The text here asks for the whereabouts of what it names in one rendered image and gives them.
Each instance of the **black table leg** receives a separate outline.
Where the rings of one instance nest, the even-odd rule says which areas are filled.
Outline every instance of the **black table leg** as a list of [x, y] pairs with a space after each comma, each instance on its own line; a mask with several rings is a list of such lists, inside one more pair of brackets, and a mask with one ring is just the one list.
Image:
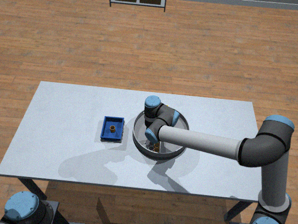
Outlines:
[[235, 216], [237, 216], [240, 212], [242, 212], [244, 209], [246, 209], [251, 204], [252, 204], [251, 202], [239, 201], [233, 208], [231, 208], [224, 215], [224, 221], [229, 222], [230, 220], [232, 220]]
[[32, 179], [19, 178], [19, 180], [30, 190], [32, 193], [36, 194], [40, 200], [46, 200], [47, 196], [42, 192], [42, 190], [34, 183]]

